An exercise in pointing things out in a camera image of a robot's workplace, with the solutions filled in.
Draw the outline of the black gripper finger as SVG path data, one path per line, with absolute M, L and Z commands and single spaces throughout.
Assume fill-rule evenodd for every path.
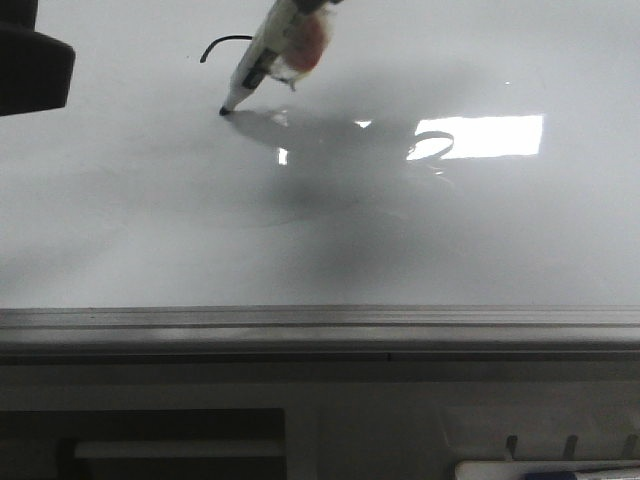
M 1 114 L 18 115 L 66 106 L 74 49 L 35 29 L 36 1 L 1 3 Z

